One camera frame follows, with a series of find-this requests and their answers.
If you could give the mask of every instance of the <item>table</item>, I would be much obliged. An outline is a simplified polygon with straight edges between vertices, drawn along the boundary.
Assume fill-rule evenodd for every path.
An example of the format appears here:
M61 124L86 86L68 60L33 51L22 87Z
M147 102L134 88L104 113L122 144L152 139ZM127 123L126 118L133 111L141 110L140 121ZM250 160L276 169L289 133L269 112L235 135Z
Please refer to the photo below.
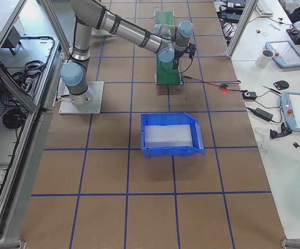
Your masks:
M266 3L274 11L273 20L283 18L282 22L290 23L287 15L278 1L267 0ZM250 20L258 14L253 13ZM237 78L241 81L242 90L255 91L261 95L267 91L262 85L273 87L278 80L285 80L290 84L287 91L300 92L300 70L284 70L278 67L274 61L270 61L265 68L256 66L255 61L265 47L265 43L276 40L289 40L285 31L288 25L278 24L269 18L257 18L248 24L238 47L233 54L232 61ZM270 26L274 24L280 31ZM257 99L265 106L278 106L280 98L274 94ZM247 107L261 108L272 114L273 120L279 121L279 109L265 109L255 102L246 102ZM280 124L270 124L249 113L253 129L273 129L280 132ZM293 143L300 146L300 133L293 134L269 141L268 153L262 153L261 157L266 170L270 188L275 199L287 239L300 239L300 147L295 148Z

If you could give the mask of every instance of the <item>blue tray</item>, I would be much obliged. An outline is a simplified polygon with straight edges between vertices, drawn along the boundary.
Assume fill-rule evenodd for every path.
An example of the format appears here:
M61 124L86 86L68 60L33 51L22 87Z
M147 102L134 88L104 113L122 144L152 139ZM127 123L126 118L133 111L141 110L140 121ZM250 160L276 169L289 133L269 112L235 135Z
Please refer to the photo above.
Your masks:
M152 156L187 156L205 154L199 121L187 113L141 114L141 149L146 158ZM193 146L145 147L144 126L190 125Z

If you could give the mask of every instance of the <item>power adapter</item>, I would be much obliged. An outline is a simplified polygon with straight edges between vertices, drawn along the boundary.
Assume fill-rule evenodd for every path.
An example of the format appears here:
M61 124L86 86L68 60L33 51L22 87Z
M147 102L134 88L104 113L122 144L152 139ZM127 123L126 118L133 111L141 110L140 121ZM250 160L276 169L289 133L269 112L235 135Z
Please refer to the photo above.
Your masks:
M242 97L245 101L254 101L257 98L255 92L242 92Z
M264 119L267 122L272 121L273 114L271 114L271 113L268 113L268 112L266 112L266 111L264 111L264 110L262 110L260 108L256 108L256 110L255 110L255 109L247 107L247 109L250 112L252 112L255 116L260 117L261 119Z

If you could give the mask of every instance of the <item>cup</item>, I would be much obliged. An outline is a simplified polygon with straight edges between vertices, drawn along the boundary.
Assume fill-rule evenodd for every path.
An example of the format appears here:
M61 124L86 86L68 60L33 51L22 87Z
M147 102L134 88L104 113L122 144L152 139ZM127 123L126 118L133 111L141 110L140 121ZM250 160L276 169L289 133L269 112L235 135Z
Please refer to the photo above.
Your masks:
M272 59L274 53L271 50L265 49L262 51L261 55L256 60L256 65L260 67L265 67L268 62Z

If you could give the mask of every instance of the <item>white keyboard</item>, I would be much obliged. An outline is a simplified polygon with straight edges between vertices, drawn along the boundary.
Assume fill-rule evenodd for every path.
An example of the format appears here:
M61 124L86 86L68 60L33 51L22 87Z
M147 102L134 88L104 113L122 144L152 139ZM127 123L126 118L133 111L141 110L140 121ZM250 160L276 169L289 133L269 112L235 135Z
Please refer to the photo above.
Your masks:
M274 15L273 11L268 7L264 0L258 0L255 9L261 17L272 17Z

